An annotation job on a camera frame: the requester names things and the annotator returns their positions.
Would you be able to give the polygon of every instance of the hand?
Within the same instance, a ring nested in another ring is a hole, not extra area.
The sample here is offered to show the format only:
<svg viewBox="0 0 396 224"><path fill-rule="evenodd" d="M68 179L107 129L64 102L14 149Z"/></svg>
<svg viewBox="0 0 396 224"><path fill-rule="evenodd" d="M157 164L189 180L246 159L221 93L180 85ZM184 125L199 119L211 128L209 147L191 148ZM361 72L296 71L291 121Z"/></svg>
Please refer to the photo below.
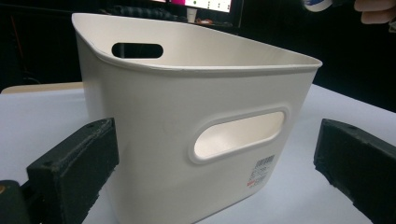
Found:
<svg viewBox="0 0 396 224"><path fill-rule="evenodd" d="M356 0L355 10L364 24L379 24L396 18L396 0Z"/></svg>

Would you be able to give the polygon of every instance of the white surface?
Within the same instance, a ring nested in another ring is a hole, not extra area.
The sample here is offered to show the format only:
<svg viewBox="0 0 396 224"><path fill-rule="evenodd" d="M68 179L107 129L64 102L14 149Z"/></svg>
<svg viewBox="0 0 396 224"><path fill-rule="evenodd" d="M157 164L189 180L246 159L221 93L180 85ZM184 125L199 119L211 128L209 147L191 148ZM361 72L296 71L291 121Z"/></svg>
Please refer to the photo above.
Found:
<svg viewBox="0 0 396 224"><path fill-rule="evenodd" d="M0 94L0 179L24 183L27 165L86 124L84 101L82 90ZM315 170L323 118L355 125L396 145L395 113L313 85L267 185L199 223L371 223ZM84 223L117 223L105 191Z"/></svg>

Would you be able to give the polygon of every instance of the computer monitor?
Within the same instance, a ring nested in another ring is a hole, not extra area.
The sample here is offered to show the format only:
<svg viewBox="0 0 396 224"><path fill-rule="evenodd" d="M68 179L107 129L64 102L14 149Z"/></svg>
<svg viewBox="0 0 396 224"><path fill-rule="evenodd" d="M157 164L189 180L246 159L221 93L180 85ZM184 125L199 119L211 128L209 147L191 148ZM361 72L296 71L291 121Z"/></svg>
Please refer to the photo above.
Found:
<svg viewBox="0 0 396 224"><path fill-rule="evenodd" d="M232 0L168 0L170 4L230 12Z"/></svg>

